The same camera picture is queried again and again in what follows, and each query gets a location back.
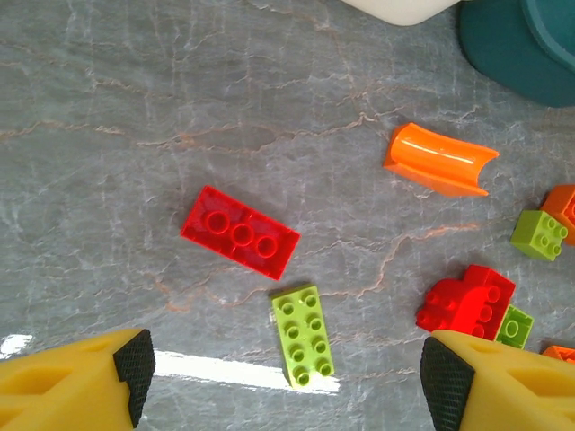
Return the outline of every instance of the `lime green 2x4 brick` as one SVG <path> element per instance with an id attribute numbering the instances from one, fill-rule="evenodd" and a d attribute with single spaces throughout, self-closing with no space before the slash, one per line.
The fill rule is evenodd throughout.
<path id="1" fill-rule="evenodd" d="M 535 319 L 529 314 L 510 305 L 495 340 L 508 346 L 523 348 L 527 343 L 534 321 Z"/>
<path id="2" fill-rule="evenodd" d="M 316 286 L 301 286 L 271 297 L 289 384 L 304 387 L 333 374 L 332 352 Z"/>

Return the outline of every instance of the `black rubber pad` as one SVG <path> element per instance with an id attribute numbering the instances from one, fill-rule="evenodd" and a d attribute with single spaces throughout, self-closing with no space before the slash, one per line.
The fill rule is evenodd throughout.
<path id="1" fill-rule="evenodd" d="M 128 384 L 129 416 L 132 419 L 132 425 L 137 427 L 155 370 L 154 347 L 150 331 L 142 330 L 114 353 L 114 364 L 119 380 Z"/>
<path id="2" fill-rule="evenodd" d="M 421 355 L 421 385 L 437 431 L 457 431 L 464 417 L 474 369 L 438 339 L 429 337 Z"/>

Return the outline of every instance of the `orange curved piece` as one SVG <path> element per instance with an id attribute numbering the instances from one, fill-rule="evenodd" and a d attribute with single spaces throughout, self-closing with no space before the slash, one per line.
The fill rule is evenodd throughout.
<path id="1" fill-rule="evenodd" d="M 487 196 L 477 184 L 479 173 L 498 155 L 490 148 L 408 123 L 394 131 L 384 167 L 442 195 Z"/>

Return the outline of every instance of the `lime green 2x2 brick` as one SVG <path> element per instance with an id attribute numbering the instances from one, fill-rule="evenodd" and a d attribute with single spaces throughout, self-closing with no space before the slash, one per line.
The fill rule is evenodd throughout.
<path id="1" fill-rule="evenodd" d="M 529 314 L 510 305 L 495 340 L 508 346 L 523 348 L 527 343 L 534 321 Z"/>
<path id="2" fill-rule="evenodd" d="M 561 254 L 567 233 L 565 226 L 544 211 L 526 210 L 517 221 L 511 243 L 531 258 L 553 262 Z"/>

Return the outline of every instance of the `white object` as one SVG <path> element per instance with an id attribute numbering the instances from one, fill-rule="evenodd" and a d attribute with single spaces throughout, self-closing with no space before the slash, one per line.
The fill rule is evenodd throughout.
<path id="1" fill-rule="evenodd" d="M 459 3 L 459 0 L 343 0 L 360 11 L 395 25 L 414 25 Z"/>

